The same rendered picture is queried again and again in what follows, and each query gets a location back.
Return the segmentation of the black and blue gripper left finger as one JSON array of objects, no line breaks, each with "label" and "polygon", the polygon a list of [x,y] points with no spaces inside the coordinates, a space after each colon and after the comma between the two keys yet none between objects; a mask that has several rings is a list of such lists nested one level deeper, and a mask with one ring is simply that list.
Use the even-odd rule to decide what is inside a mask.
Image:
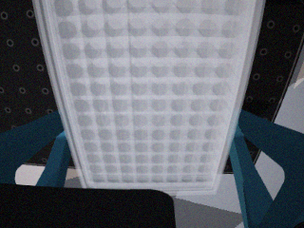
[{"label": "black and blue gripper left finger", "polygon": [[71,152],[58,110],[0,133],[0,183],[16,184],[16,170],[54,138],[46,167],[35,186],[64,187]]}]

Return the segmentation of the clear plastic plate lid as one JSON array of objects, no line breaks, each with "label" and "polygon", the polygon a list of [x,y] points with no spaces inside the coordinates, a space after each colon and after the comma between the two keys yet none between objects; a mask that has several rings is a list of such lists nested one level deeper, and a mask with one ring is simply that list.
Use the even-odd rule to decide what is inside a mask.
[{"label": "clear plastic plate lid", "polygon": [[32,0],[83,188],[215,195],[266,0]]}]

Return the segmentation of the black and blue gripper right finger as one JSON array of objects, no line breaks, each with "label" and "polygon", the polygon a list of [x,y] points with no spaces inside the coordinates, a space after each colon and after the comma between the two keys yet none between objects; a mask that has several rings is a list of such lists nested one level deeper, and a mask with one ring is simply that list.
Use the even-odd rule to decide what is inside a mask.
[{"label": "black and blue gripper right finger", "polygon": [[[285,180],[274,201],[243,136],[284,171]],[[229,156],[244,228],[294,228],[304,221],[303,133],[241,109]]]}]

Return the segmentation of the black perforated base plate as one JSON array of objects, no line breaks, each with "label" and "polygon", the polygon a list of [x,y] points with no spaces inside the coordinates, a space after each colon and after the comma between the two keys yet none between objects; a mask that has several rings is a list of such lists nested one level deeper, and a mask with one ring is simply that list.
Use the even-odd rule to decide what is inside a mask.
[{"label": "black perforated base plate", "polygon": [[[31,0],[0,0],[0,133],[58,110]],[[304,0],[266,0],[242,109],[274,123],[304,45]],[[56,138],[26,161],[46,166]]]}]

